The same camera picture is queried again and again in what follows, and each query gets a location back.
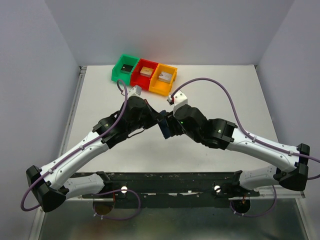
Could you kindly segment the navy blue card holder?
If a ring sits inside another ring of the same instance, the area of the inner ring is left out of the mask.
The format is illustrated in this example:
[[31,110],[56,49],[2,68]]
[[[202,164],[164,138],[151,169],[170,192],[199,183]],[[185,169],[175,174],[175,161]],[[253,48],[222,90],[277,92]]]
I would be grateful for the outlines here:
[[168,112],[166,110],[162,110],[160,112],[160,115],[162,116],[162,119],[158,122],[158,126],[162,132],[162,135],[165,139],[168,139],[171,137],[171,131],[169,128],[169,123],[168,123]]

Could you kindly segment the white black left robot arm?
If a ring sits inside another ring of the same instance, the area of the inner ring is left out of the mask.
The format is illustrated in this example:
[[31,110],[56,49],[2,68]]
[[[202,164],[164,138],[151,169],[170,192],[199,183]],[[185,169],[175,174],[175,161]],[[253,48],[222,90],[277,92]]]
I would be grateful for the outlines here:
[[59,206],[76,190],[67,181],[80,168],[100,154],[125,141],[138,129],[149,129],[158,124],[163,115],[154,110],[147,100],[130,96],[120,110],[102,118],[81,142],[56,160],[26,170],[28,193],[32,193],[38,206],[48,213]]

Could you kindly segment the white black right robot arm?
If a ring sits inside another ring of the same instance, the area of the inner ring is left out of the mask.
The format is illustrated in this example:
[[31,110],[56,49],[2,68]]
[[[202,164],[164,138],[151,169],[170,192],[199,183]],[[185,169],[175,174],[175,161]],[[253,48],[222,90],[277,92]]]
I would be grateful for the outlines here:
[[271,185],[292,191],[305,190],[309,174],[308,145],[282,145],[244,134],[235,123],[222,118],[208,119],[198,108],[188,104],[164,114],[164,118],[161,130],[166,139],[185,134],[208,148],[239,152],[267,162],[267,167],[235,173],[234,185],[242,190]]

